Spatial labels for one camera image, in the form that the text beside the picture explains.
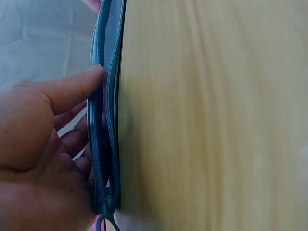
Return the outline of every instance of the finger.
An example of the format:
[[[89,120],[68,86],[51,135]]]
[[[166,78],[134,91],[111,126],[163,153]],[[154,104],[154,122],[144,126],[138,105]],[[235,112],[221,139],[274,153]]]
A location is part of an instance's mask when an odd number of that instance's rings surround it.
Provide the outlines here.
[[[82,109],[85,108],[87,105],[87,101],[84,101],[80,104],[78,104],[76,107],[72,108],[71,110],[64,112],[60,115],[56,115],[54,118],[54,128],[56,131],[61,130],[65,125],[67,125],[69,122],[74,119],[79,112],[82,111]]]
[[[91,158],[90,158],[90,147],[89,147],[89,145],[86,146],[82,155],[75,160],[75,163],[76,163],[79,171],[87,179],[89,177],[90,172],[91,172],[91,166],[92,166]]]
[[[103,81],[103,68],[93,66],[78,75],[50,82],[24,81],[23,86],[40,91],[49,99],[55,115],[64,113],[90,97]]]
[[[88,177],[88,185],[90,186],[91,190],[94,190],[95,179],[94,179],[94,168],[91,167],[91,171]]]
[[[88,143],[87,116],[75,125],[74,129],[60,137],[64,152],[74,158]]]
[[[85,4],[87,4],[92,10],[99,11],[101,7],[100,0],[82,0]]]

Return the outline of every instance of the hand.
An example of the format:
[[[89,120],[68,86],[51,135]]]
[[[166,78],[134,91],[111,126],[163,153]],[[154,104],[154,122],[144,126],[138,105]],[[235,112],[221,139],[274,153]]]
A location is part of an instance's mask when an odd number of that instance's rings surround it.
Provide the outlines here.
[[[102,82],[103,69],[0,92],[0,230],[86,231],[95,220],[87,121],[63,128]]]
[[[82,0],[85,4],[87,4],[92,10],[99,11],[101,7],[100,0]]]

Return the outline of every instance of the wood grain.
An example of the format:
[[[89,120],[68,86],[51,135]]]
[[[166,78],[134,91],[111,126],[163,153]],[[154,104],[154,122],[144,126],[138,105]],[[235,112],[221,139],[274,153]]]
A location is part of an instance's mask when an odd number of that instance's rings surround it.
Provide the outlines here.
[[[125,214],[308,230],[308,1],[128,0],[118,115]]]

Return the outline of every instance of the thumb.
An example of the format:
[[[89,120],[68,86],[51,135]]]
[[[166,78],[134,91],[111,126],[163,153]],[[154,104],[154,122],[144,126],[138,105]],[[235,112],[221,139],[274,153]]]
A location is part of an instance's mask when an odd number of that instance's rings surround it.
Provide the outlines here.
[[[68,111],[88,97],[103,82],[103,68],[93,66],[83,73],[50,82],[24,82],[23,85],[46,95],[55,115]]]

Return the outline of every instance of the zipper pull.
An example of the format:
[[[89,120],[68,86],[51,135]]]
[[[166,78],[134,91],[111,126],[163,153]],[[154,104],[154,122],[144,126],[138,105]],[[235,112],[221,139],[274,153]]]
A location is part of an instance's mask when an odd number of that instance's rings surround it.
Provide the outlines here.
[[[113,225],[113,227],[115,228],[115,231],[121,231],[115,222],[115,218],[113,214],[108,215],[108,216],[101,214],[96,220],[96,231],[107,231],[106,230],[106,220],[109,221]]]

